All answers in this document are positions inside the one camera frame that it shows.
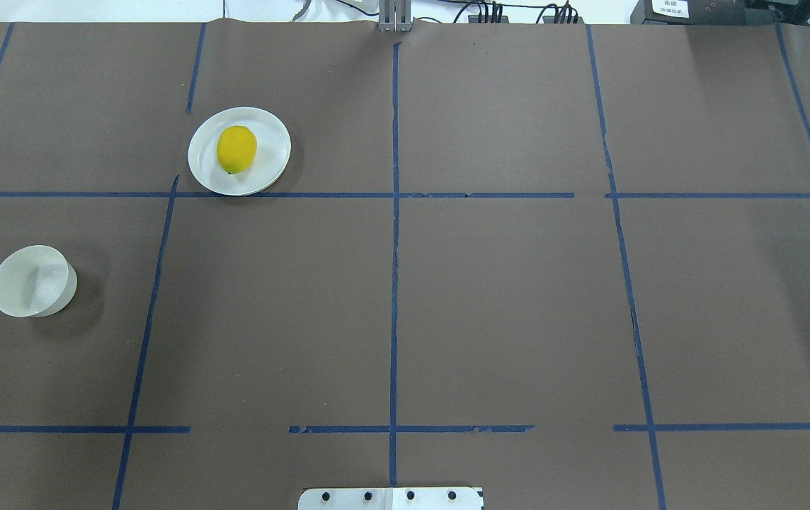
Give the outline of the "yellow lemon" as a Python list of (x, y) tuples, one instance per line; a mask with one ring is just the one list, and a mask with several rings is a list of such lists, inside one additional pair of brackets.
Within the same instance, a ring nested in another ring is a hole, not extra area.
[(249, 127), (233, 125), (224, 129), (217, 140), (217, 162), (227, 174), (246, 171), (256, 158), (258, 141)]

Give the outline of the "white plate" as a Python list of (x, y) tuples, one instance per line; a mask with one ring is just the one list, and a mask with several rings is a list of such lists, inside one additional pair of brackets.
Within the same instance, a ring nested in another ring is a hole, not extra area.
[[(223, 132), (234, 127), (250, 130), (256, 149), (249, 165), (229, 172), (220, 164), (217, 149)], [(189, 142), (187, 159), (195, 180), (209, 191), (244, 196), (259, 193), (278, 180), (291, 148), (288, 129), (275, 114), (256, 107), (233, 107), (201, 123)]]

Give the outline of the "white bowl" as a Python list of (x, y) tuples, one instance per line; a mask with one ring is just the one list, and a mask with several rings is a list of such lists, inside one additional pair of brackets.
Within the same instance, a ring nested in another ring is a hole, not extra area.
[(0, 311), (46, 317), (63, 310), (78, 286), (77, 272), (52, 246), (24, 246), (0, 264)]

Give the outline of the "black box with label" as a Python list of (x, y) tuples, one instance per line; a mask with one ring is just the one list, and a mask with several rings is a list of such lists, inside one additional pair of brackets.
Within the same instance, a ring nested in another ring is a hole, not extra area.
[(629, 14), (631, 25), (765, 26), (777, 16), (752, 1), (638, 1)]

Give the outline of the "aluminium frame post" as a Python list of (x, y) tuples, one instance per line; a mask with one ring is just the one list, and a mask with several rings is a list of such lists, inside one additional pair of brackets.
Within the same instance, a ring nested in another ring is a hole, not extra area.
[(407, 33), (413, 27), (411, 0), (379, 0), (378, 28), (382, 33)]

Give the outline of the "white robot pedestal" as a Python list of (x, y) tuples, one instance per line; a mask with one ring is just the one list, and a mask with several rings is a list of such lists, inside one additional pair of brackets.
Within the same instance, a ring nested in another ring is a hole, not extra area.
[(481, 488), (360, 487), (312, 488), (302, 492), (298, 509), (483, 509)]

